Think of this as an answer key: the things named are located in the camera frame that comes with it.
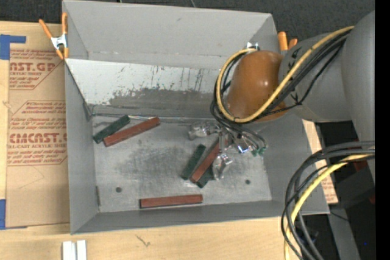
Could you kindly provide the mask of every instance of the bin floor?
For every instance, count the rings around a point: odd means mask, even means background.
[[[95,116],[93,133],[117,120]],[[126,127],[139,123],[132,119]],[[261,156],[240,154],[233,149],[233,163],[222,180],[210,180],[199,188],[180,177],[196,147],[208,148],[217,135],[188,139],[189,123],[165,122],[133,138],[105,147],[94,143],[96,184],[99,188],[100,211],[117,212],[139,209],[139,200],[185,194],[202,194],[201,205],[242,203],[271,200],[268,176]]]

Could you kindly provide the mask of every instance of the yellow cable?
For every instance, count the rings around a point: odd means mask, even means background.
[[[306,190],[303,192],[300,199],[298,199],[292,213],[291,213],[291,220],[294,223],[298,212],[300,211],[303,203],[306,201],[306,199],[310,196],[310,194],[313,192],[313,190],[321,183],[321,181],[326,178],[328,175],[330,175],[332,172],[336,171],[337,169],[345,166],[347,163],[343,163],[343,161],[353,161],[353,160],[359,160],[361,158],[364,158],[368,156],[369,154],[362,154],[362,155],[351,155],[348,157],[343,158],[341,163],[331,165],[330,167],[326,168],[326,170],[323,171],[315,180],[313,180],[310,185],[306,188]],[[286,236],[289,239],[291,235],[291,231],[289,228],[286,229]],[[289,260],[289,245],[287,241],[285,241],[285,260]]]
[[[217,78],[217,86],[216,86],[216,98],[217,98],[217,105],[221,113],[225,116],[230,121],[234,121],[237,123],[244,123],[244,122],[250,122],[253,121],[256,117],[258,117],[262,112],[264,112],[267,107],[272,103],[273,100],[280,94],[282,89],[285,87],[285,85],[288,83],[290,78],[295,74],[295,72],[298,70],[298,68],[302,65],[302,63],[310,56],[310,54],[316,50],[319,46],[324,44],[326,41],[331,40],[332,38],[338,36],[339,34],[343,32],[347,32],[348,30],[353,29],[353,26],[345,27],[343,29],[339,29],[336,32],[333,32],[325,37],[323,39],[319,40],[314,46],[312,46],[309,50],[307,50],[297,61],[297,63],[291,68],[291,70],[287,73],[286,77],[282,80],[282,82],[279,84],[279,86],[276,88],[274,93],[271,94],[269,99],[252,115],[246,117],[246,118],[236,118],[233,115],[231,115],[224,107],[222,104],[222,99],[221,99],[221,81],[222,81],[222,76],[225,73],[226,67],[230,64],[230,62],[237,56],[241,54],[245,54],[249,52],[250,50],[255,50],[255,49],[244,49],[240,50],[237,53],[233,54],[223,65],[221,68],[221,71],[219,72],[218,78]]]

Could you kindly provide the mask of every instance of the wooden table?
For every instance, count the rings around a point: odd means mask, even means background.
[[[0,22],[0,30],[28,35],[36,23]],[[0,199],[5,194],[8,61],[0,60]],[[0,231],[0,259],[61,259],[64,241],[87,240],[88,259],[270,259],[283,257],[280,218],[69,234],[69,224]]]

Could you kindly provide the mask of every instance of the green block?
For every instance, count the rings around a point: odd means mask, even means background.
[[[213,179],[214,179],[213,165],[211,165],[205,171],[203,176],[201,176],[201,178],[197,181],[196,185],[198,185],[198,187],[200,187],[200,188],[203,188],[207,184],[207,182],[209,182],[210,180],[213,180]]]
[[[113,122],[106,128],[104,128],[102,131],[99,131],[97,134],[93,136],[93,140],[96,143],[100,143],[103,141],[104,138],[113,135],[115,132],[117,132],[119,129],[123,128],[130,122],[130,118],[128,115],[124,115],[121,118],[119,118],[117,121]]]
[[[203,152],[205,151],[206,147],[203,144],[199,144],[196,147],[195,152],[191,156],[190,160],[188,161],[186,167],[184,168],[182,174],[180,175],[184,180],[188,180],[195,170],[195,166],[197,165],[198,161],[203,155]]]

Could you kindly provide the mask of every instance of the white plastic piece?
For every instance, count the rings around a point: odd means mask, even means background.
[[[63,242],[62,260],[87,260],[87,242]]]

